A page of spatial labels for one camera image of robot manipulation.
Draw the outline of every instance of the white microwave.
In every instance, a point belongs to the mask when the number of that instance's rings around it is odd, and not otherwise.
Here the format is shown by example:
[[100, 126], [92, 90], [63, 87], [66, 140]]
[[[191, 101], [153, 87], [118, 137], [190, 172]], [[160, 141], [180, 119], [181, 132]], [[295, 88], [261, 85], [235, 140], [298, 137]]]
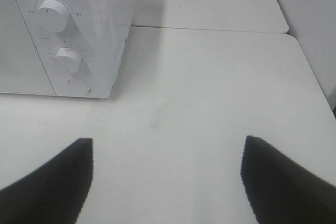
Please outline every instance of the white microwave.
[[0, 0], [0, 92], [108, 98], [132, 0]]

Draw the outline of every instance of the power level knob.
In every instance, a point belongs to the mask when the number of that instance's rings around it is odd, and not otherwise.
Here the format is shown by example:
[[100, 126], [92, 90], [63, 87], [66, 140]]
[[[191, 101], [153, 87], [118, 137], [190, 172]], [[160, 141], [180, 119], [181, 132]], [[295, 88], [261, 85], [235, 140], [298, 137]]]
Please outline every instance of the power level knob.
[[44, 0], [37, 8], [37, 21], [53, 33], [63, 31], [71, 18], [68, 8], [57, 0]]
[[72, 48], [61, 48], [54, 57], [54, 63], [63, 71], [74, 74], [79, 72], [83, 64], [83, 57]]

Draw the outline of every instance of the white countertop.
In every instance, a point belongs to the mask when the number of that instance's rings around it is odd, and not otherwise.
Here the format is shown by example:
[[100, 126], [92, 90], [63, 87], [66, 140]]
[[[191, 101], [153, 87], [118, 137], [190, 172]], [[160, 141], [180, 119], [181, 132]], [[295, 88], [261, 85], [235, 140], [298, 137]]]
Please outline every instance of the white countertop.
[[1, 94], [0, 115], [0, 188], [94, 138], [79, 224], [257, 223], [250, 134], [336, 185], [336, 121], [288, 35], [132, 28], [109, 100]]
[[286, 33], [277, 0], [134, 0], [133, 24]]

